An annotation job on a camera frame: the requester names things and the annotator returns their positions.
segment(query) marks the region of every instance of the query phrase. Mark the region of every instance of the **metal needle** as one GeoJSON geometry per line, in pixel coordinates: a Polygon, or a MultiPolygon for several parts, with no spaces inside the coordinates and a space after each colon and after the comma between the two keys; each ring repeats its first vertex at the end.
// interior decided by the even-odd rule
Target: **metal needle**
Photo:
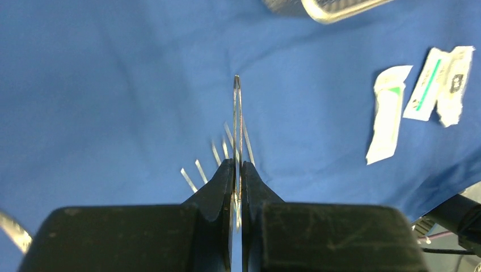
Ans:
{"type": "Polygon", "coordinates": [[[214,153],[214,158],[216,159],[217,166],[221,166],[221,158],[219,158],[219,153],[217,152],[216,144],[214,141],[210,143],[212,145],[212,153],[214,153]]]}
{"type": "Polygon", "coordinates": [[[195,164],[196,164],[197,170],[199,170],[199,174],[202,177],[202,180],[204,181],[204,184],[207,184],[208,180],[207,180],[207,177],[205,176],[205,173],[204,173],[204,170],[202,169],[202,166],[200,166],[199,160],[196,160],[195,164]]]}
{"type": "Polygon", "coordinates": [[[185,181],[189,184],[189,186],[191,187],[191,189],[194,191],[194,193],[197,192],[197,188],[195,187],[194,183],[192,182],[191,178],[187,175],[187,173],[185,172],[185,169],[182,168],[180,170],[180,173],[182,174],[182,176],[184,176],[184,179],[185,181]]]}
{"type": "Polygon", "coordinates": [[[243,120],[242,124],[244,125],[244,136],[246,137],[247,152],[249,153],[249,158],[251,159],[252,164],[255,166],[254,153],[252,152],[251,140],[249,140],[249,133],[247,133],[246,122],[243,120]]]}
{"type": "Polygon", "coordinates": [[[28,232],[20,226],[12,217],[0,211],[0,230],[4,230],[5,234],[14,242],[14,244],[22,251],[27,253],[32,237],[28,232]]]}
{"type": "MultiPolygon", "coordinates": [[[[230,147],[232,147],[232,150],[234,150],[234,139],[232,138],[232,134],[230,133],[227,122],[224,123],[224,130],[226,131],[227,138],[229,139],[230,147]]],[[[239,162],[239,151],[237,149],[235,149],[235,156],[237,158],[237,162],[239,162]]]]}
{"type": "Polygon", "coordinates": [[[222,150],[224,151],[224,156],[226,159],[229,158],[229,152],[227,151],[227,144],[225,143],[225,139],[222,137],[222,150]]]}

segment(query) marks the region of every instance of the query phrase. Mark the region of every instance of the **green stripe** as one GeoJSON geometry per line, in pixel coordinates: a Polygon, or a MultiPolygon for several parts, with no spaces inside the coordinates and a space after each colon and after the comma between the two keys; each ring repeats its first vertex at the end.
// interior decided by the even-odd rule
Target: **green stripe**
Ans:
{"type": "Polygon", "coordinates": [[[389,91],[391,91],[391,92],[393,92],[397,95],[401,95],[401,88],[399,88],[399,87],[391,88],[391,89],[389,89],[389,91]]]}
{"type": "Polygon", "coordinates": [[[434,67],[433,74],[429,79],[428,85],[426,86],[426,90],[424,90],[423,97],[419,101],[419,105],[417,106],[416,111],[419,111],[423,106],[424,99],[426,99],[426,96],[428,95],[429,89],[431,88],[431,84],[433,83],[434,78],[436,77],[436,72],[439,69],[439,66],[441,66],[441,59],[438,59],[436,66],[434,67]]]}

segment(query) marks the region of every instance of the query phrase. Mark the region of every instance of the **scissor tip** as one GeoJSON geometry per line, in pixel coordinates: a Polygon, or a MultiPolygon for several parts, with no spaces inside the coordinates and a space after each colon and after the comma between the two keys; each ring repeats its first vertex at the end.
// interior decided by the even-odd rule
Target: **scissor tip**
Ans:
{"type": "Polygon", "coordinates": [[[234,89],[240,89],[241,88],[241,78],[239,75],[234,76],[234,89]]]}

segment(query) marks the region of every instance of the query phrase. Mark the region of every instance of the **black cable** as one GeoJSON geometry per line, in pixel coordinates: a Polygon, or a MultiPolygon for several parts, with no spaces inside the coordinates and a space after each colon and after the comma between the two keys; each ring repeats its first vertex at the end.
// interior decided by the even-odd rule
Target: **black cable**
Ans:
{"type": "Polygon", "coordinates": [[[423,252],[435,254],[476,255],[469,250],[421,248],[423,252]]]}

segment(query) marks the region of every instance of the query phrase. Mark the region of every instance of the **metal instrument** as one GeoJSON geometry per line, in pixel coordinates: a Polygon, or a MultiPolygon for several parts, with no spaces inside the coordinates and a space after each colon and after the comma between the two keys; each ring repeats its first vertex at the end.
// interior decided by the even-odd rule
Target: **metal instrument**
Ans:
{"type": "Polygon", "coordinates": [[[392,0],[264,0],[274,13],[290,16],[310,16],[330,24],[354,16],[392,0]]]}
{"type": "Polygon", "coordinates": [[[284,202],[246,161],[242,270],[231,267],[237,165],[224,160],[181,204],[57,209],[19,271],[428,271],[400,212],[284,202]]]}
{"type": "Polygon", "coordinates": [[[13,217],[3,211],[0,211],[0,228],[5,231],[22,253],[27,252],[32,243],[32,237],[13,217]]]}
{"type": "MultiPolygon", "coordinates": [[[[241,78],[239,75],[234,76],[234,92],[233,92],[233,98],[234,98],[234,104],[233,104],[233,113],[234,113],[234,119],[233,119],[233,125],[234,125],[234,136],[230,132],[229,125],[224,123],[224,130],[227,134],[227,138],[230,142],[230,146],[233,151],[233,159],[236,163],[239,164],[239,167],[237,168],[236,171],[236,180],[234,182],[235,188],[234,188],[234,194],[233,194],[233,205],[234,205],[234,210],[236,213],[236,229],[239,231],[241,225],[242,225],[242,219],[241,219],[241,203],[242,203],[242,191],[239,190],[238,188],[242,187],[242,178],[240,177],[240,169],[242,169],[242,147],[243,147],[243,136],[245,137],[246,140],[246,145],[247,145],[247,151],[249,154],[250,162],[255,166],[254,162],[254,154],[252,153],[252,147],[251,147],[251,141],[249,139],[249,134],[247,132],[246,128],[246,123],[244,121],[244,118],[242,116],[242,89],[241,89],[241,78]]],[[[217,166],[221,165],[221,160],[219,157],[219,154],[217,152],[216,145],[214,141],[211,143],[212,145],[212,153],[214,154],[214,158],[217,162],[217,166]]],[[[227,144],[225,143],[225,140],[222,140],[222,149],[224,151],[224,157],[225,159],[229,158],[229,152],[227,150],[227,144]]],[[[195,161],[197,170],[199,171],[199,174],[204,181],[205,184],[207,184],[207,177],[205,176],[204,170],[202,166],[200,165],[199,160],[195,161]]],[[[180,170],[180,173],[184,177],[185,181],[187,184],[192,188],[192,191],[194,193],[197,192],[197,188],[193,184],[191,178],[187,175],[185,172],[185,169],[182,168],[180,170]]]]}

